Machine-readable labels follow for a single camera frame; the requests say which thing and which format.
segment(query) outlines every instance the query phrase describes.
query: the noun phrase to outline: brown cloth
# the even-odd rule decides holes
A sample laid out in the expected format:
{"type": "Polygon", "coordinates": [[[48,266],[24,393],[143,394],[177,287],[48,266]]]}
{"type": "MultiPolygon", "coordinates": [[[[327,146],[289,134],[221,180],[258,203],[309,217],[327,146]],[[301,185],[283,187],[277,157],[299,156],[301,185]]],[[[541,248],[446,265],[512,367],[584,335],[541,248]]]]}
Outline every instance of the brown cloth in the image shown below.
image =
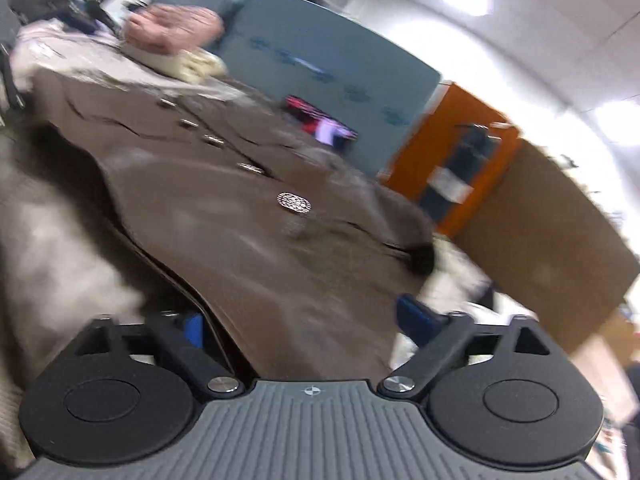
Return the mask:
{"type": "Polygon", "coordinates": [[[123,28],[127,43],[168,56],[181,50],[195,50],[219,38],[224,31],[222,19],[213,10],[155,4],[132,14],[123,28]]]}
{"type": "Polygon", "coordinates": [[[414,204],[247,97],[168,106],[47,70],[33,91],[39,120],[100,168],[130,238],[206,300],[261,377],[388,374],[396,297],[425,278],[410,255],[433,269],[414,204]],[[279,205],[283,192],[311,211],[279,205]]]}

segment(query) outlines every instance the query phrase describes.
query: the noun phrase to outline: orange cabinet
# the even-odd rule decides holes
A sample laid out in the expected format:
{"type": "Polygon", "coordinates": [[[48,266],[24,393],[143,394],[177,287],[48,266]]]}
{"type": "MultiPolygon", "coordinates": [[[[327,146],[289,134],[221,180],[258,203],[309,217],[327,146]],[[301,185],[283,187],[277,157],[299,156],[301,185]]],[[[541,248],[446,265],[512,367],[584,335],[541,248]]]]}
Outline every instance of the orange cabinet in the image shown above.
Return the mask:
{"type": "Polygon", "coordinates": [[[519,131],[508,124],[509,120],[504,115],[469,92],[455,84],[447,86],[436,109],[425,116],[417,131],[398,152],[384,184],[410,200],[418,200],[433,170],[446,164],[455,150],[463,133],[456,126],[470,123],[487,126],[492,136],[502,140],[494,156],[472,180],[473,191],[438,225],[438,230],[450,237],[474,214],[504,173],[518,147],[519,131]]]}

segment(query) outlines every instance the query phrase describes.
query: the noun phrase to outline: silver button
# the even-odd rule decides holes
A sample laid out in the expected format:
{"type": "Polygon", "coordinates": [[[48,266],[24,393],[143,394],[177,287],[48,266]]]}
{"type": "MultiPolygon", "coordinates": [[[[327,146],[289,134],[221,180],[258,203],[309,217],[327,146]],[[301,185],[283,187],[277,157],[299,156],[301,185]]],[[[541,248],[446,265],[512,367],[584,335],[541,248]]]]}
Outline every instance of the silver button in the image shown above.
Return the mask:
{"type": "Polygon", "coordinates": [[[207,388],[217,394],[230,394],[240,387],[240,383],[233,377],[214,377],[207,383],[207,388]]]}
{"type": "Polygon", "coordinates": [[[207,144],[211,144],[212,146],[216,146],[218,148],[222,148],[222,146],[225,145],[225,141],[223,139],[220,139],[220,137],[216,137],[213,135],[203,135],[202,140],[203,142],[206,142],[207,144]]]}
{"type": "Polygon", "coordinates": [[[387,377],[382,382],[382,385],[390,392],[395,392],[397,394],[404,394],[405,392],[410,392],[415,388],[415,383],[412,379],[397,375],[387,377]]]}
{"type": "Polygon", "coordinates": [[[242,168],[245,171],[251,171],[252,173],[257,173],[259,175],[264,175],[264,171],[260,168],[256,168],[251,164],[245,164],[244,162],[238,162],[238,168],[242,168]]]}
{"type": "Polygon", "coordinates": [[[289,209],[298,214],[306,214],[311,211],[309,200],[293,193],[280,193],[278,195],[278,204],[284,209],[289,209]]]}
{"type": "Polygon", "coordinates": [[[175,108],[176,104],[172,103],[171,101],[167,101],[166,99],[160,99],[158,101],[158,104],[162,107],[162,108],[175,108]]]}
{"type": "Polygon", "coordinates": [[[188,121],[187,119],[180,119],[180,126],[183,128],[197,128],[198,125],[193,123],[192,121],[188,121]]]}

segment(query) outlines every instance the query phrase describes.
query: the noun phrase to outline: coat button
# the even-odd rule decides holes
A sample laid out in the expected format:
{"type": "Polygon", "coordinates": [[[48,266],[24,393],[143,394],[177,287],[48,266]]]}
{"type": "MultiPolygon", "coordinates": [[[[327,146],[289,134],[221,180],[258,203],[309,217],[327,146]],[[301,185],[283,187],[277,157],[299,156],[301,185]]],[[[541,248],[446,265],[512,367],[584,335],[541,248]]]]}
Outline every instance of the coat button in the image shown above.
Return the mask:
{"type": "Polygon", "coordinates": [[[306,214],[311,211],[311,203],[306,198],[294,195],[293,193],[280,193],[278,195],[278,204],[284,209],[288,209],[297,214],[306,214]]]}
{"type": "Polygon", "coordinates": [[[182,126],[183,128],[187,128],[188,130],[198,127],[196,123],[188,121],[187,119],[180,119],[180,126],[182,126]]]}
{"type": "Polygon", "coordinates": [[[225,145],[225,141],[220,139],[220,137],[216,137],[213,135],[203,135],[202,142],[206,142],[207,144],[211,144],[217,148],[222,148],[225,145]]]}
{"type": "Polygon", "coordinates": [[[252,166],[251,164],[245,164],[244,162],[238,162],[238,168],[241,168],[245,171],[251,171],[252,173],[257,173],[260,175],[264,175],[264,171],[256,166],[252,166]]]}
{"type": "Polygon", "coordinates": [[[171,101],[168,101],[167,99],[160,99],[158,101],[158,104],[162,107],[162,108],[175,108],[176,104],[172,103],[171,101]]]}

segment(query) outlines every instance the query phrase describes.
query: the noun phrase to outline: pink fabric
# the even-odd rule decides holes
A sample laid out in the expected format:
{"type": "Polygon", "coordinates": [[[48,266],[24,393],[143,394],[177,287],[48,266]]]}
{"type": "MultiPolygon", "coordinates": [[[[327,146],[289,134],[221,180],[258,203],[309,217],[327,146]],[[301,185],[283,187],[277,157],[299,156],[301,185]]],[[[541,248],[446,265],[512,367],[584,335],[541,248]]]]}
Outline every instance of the pink fabric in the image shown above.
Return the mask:
{"type": "Polygon", "coordinates": [[[204,7],[154,4],[131,15],[124,38],[147,52],[172,56],[219,38],[224,30],[220,17],[204,7]]]}

